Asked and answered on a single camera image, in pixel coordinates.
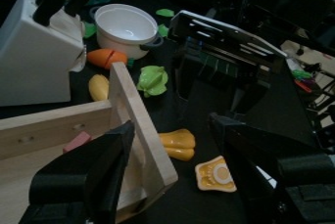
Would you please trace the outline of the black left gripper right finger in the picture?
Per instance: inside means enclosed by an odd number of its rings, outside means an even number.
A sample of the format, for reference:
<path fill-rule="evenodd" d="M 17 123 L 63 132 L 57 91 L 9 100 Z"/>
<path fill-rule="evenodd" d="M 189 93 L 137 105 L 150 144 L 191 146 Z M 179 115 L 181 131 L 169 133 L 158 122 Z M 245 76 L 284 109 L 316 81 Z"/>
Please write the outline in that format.
<path fill-rule="evenodd" d="M 320 149 L 213 113 L 249 224 L 335 224 L 335 162 Z"/>

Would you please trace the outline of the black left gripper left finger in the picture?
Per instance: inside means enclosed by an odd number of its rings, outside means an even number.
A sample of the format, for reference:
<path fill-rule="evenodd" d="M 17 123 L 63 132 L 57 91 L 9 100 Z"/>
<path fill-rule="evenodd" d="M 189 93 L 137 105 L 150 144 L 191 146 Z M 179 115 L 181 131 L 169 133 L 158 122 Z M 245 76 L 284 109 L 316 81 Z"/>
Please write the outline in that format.
<path fill-rule="evenodd" d="M 115 224 L 135 125 L 123 123 L 35 173 L 19 224 Z"/>

